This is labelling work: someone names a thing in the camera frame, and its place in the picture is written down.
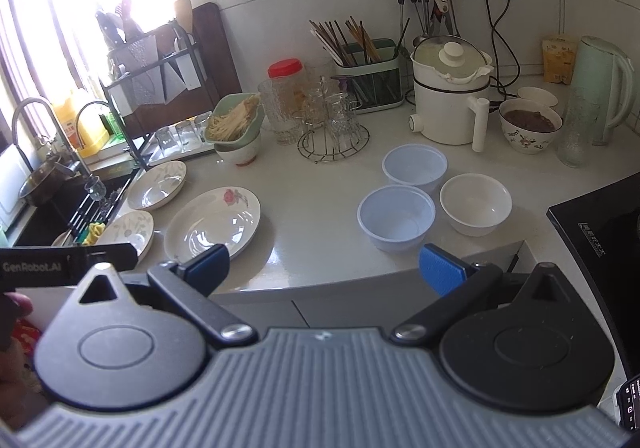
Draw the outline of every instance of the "lid knob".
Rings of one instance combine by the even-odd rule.
[[[447,66],[460,67],[465,63],[464,54],[465,50],[459,43],[447,42],[438,53],[438,56]]]

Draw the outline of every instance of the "white countertop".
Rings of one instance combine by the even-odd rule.
[[[539,77],[524,77],[521,85],[542,85]],[[545,84],[559,94],[564,86]],[[243,186],[260,200],[262,218],[251,244],[231,263],[229,276],[217,293],[294,289],[363,277],[385,275],[417,267],[418,248],[400,254],[377,250],[360,230],[356,209],[373,189],[386,184],[382,157],[402,143],[430,143],[449,160],[446,179],[462,172],[481,172],[498,179],[510,191],[513,211],[498,229],[485,237],[466,237],[446,222],[438,193],[436,220],[426,241],[458,257],[492,250],[536,235],[550,234],[551,244],[564,246],[545,216],[546,210],[640,170],[640,141],[627,127],[616,129],[612,143],[594,147],[591,163],[573,169],[552,150],[524,155],[511,149],[500,130],[497,113],[489,118],[484,152],[470,145],[440,145],[411,133],[407,119],[413,107],[359,116],[371,139],[358,154],[334,163],[314,164],[295,145],[277,145],[263,133],[263,148],[246,167],[236,167],[215,154],[187,162],[187,181],[176,198],[153,212],[156,236],[138,270],[165,258],[163,232],[188,201],[220,186]],[[127,211],[126,205],[120,213]]]

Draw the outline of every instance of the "pot handle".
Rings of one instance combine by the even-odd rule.
[[[634,88],[634,68],[629,60],[620,55],[614,57],[614,67],[622,71],[622,90],[620,93],[620,111],[606,123],[607,129],[617,127],[631,112],[631,103],[636,89]]]
[[[486,137],[486,123],[489,118],[489,100],[468,96],[466,105],[476,113],[474,141],[471,144],[471,148],[474,152],[482,152],[484,151],[484,138]]]

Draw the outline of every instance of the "finger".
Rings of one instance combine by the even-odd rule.
[[[31,298],[21,293],[5,293],[11,300],[13,300],[20,308],[20,316],[29,316],[33,312],[33,303]]]
[[[22,383],[24,352],[20,342],[11,338],[11,345],[0,352],[0,383]]]

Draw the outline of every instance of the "gooseneck faucet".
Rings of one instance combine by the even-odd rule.
[[[148,170],[148,167],[146,166],[146,163],[145,163],[144,159],[142,159],[142,156],[138,152],[138,148],[136,147],[135,143],[133,142],[133,139],[130,138],[130,136],[127,133],[126,129],[124,129],[123,126],[120,124],[120,117],[117,114],[114,114],[113,109],[111,108],[111,106],[107,102],[105,102],[104,100],[94,100],[92,102],[89,102],[88,104],[84,105],[82,107],[82,109],[80,109],[78,111],[78,115],[76,116],[76,121],[75,121],[76,129],[78,129],[78,121],[80,121],[80,115],[82,114],[82,111],[84,111],[87,107],[89,107],[89,105],[93,105],[93,104],[104,105],[105,107],[107,107],[110,110],[111,114],[113,114],[114,119],[116,120],[116,123],[118,124],[118,127],[122,131],[122,135],[124,136],[124,139],[127,142],[127,145],[129,146],[129,153],[133,156],[133,158],[138,162],[138,164],[142,168],[144,168],[145,170]],[[80,141],[80,146],[84,147],[84,142],[82,141],[82,136],[80,135],[80,133],[78,133],[78,138],[79,138],[79,141]]]
[[[18,118],[20,118],[20,114],[22,113],[24,108],[27,107],[27,105],[30,105],[32,103],[39,103],[43,105],[43,107],[47,111],[47,114],[49,114],[51,121],[53,121],[53,125],[56,128],[56,132],[60,135],[60,139],[62,139],[62,142],[65,144],[66,148],[69,151],[69,155],[71,156],[71,164],[66,166],[60,163],[56,163],[55,168],[66,173],[71,177],[73,177],[76,174],[76,172],[80,172],[82,177],[91,176],[91,170],[89,170],[89,167],[86,166],[85,162],[82,160],[82,157],[80,157],[80,155],[78,154],[78,151],[76,151],[74,146],[69,142],[69,138],[66,137],[66,134],[62,129],[62,125],[60,125],[60,121],[58,120],[58,117],[53,111],[53,107],[51,106],[50,102],[47,99],[42,98],[40,96],[31,96],[29,98],[25,98],[20,103],[18,103],[18,106],[15,108],[15,111],[14,111],[14,118],[11,121],[11,135],[14,140],[15,148],[18,149],[18,152],[20,152],[20,156],[24,160],[29,170],[33,172],[33,167],[31,167],[31,164],[26,154],[24,154],[24,152],[20,148],[20,145],[18,145]]]

